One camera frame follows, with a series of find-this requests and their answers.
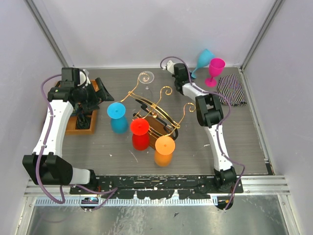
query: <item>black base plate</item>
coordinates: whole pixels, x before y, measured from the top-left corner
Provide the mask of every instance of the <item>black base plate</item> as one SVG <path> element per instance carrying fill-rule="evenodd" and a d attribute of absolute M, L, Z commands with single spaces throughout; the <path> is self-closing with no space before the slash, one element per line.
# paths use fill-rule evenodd
<path fill-rule="evenodd" d="M 109 191 L 118 187 L 112 198 L 133 199 L 135 192 L 137 198 L 153 199 L 171 198 L 175 189 L 178 190 L 179 199 L 206 199 L 208 193 L 225 193 L 216 189 L 213 176 L 207 175 L 134 175 L 134 176 L 97 176 L 98 190 Z M 242 193 L 243 187 L 240 182 L 236 193 Z M 90 194 L 78 187 L 71 187 L 70 194 Z"/>

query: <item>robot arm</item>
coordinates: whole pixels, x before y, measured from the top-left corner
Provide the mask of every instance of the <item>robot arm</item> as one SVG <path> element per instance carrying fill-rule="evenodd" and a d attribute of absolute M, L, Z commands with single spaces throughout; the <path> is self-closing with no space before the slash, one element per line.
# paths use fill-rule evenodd
<path fill-rule="evenodd" d="M 103 86 L 100 78 L 96 79 L 99 90 L 96 92 L 85 71 L 75 68 L 63 68 L 62 80 L 48 93 L 48 101 L 53 110 L 53 122 L 41 159 L 40 175 L 44 185 L 81 184 L 95 187 L 96 178 L 93 170 L 78 169 L 62 159 L 62 144 L 69 117 L 76 104 L 80 113 L 90 113 L 99 109 L 103 101 L 113 101 L 113 97 Z M 23 165 L 35 184 L 36 162 L 44 142 L 50 121 L 47 111 L 45 124 L 40 139 L 32 155 L 25 155 Z"/>
<path fill-rule="evenodd" d="M 219 97 L 206 94 L 195 83 L 190 84 L 188 79 L 189 71 L 187 71 L 184 64 L 175 64 L 168 61 L 165 69 L 172 73 L 175 78 L 176 90 L 196 103 L 198 123 L 203 126 L 208 135 L 213 152 L 215 183 L 219 189 L 229 190 L 229 187 L 236 182 L 237 178 L 232 162 L 223 156 L 218 145 L 217 125 L 224 117 Z M 219 141 L 223 152 L 228 156 L 222 125 L 219 126 Z"/>

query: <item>wooden box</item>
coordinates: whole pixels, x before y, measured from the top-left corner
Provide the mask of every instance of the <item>wooden box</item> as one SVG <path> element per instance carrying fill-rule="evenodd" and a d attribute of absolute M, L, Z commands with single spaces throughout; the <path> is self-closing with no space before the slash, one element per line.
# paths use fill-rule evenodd
<path fill-rule="evenodd" d="M 95 89 L 98 91 L 99 88 L 95 80 L 91 80 L 91 83 Z M 96 128 L 96 119 L 97 119 L 98 110 L 94 110 L 91 114 L 90 128 L 89 129 L 76 129 L 77 117 L 70 117 L 67 123 L 67 128 L 65 130 L 66 135 L 91 135 L 94 133 Z"/>

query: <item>black and white striped cloth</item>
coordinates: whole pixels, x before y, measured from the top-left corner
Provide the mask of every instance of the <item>black and white striped cloth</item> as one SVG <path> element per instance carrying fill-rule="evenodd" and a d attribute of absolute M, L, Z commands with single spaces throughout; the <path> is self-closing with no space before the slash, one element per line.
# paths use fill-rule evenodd
<path fill-rule="evenodd" d="M 235 74 L 221 77 L 217 86 L 217 92 L 225 96 L 231 106 L 242 107 L 246 105 L 244 89 Z M 221 97 L 220 101 L 223 105 L 227 105 L 226 101 Z"/>

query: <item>wine glass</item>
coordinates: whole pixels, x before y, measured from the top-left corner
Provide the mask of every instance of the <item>wine glass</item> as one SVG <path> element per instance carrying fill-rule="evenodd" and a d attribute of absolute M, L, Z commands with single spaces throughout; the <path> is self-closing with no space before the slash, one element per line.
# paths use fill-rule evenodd
<path fill-rule="evenodd" d="M 153 94 L 148 84 L 152 83 L 154 78 L 155 78 L 154 74 L 150 71 L 141 72 L 138 76 L 139 81 L 142 84 L 145 84 L 145 88 L 142 92 L 142 96 L 152 102 L 153 102 Z"/>
<path fill-rule="evenodd" d="M 205 84 L 208 87 L 215 87 L 217 84 L 217 81 L 214 79 L 214 77 L 219 76 L 225 67 L 225 61 L 222 60 L 221 58 L 214 58 L 211 60 L 210 65 L 209 65 L 209 73 L 211 77 L 207 78 L 205 80 Z"/>
<path fill-rule="evenodd" d="M 195 70 L 193 70 L 193 72 L 191 73 L 191 76 L 193 78 L 197 78 L 197 76 L 195 75 L 195 71 L 199 68 L 205 67 L 208 64 L 210 64 L 211 60 L 215 57 L 215 55 L 210 52 L 208 49 L 205 49 L 203 52 L 201 52 L 201 54 L 198 57 L 198 62 L 197 62 L 197 67 L 195 68 Z"/>

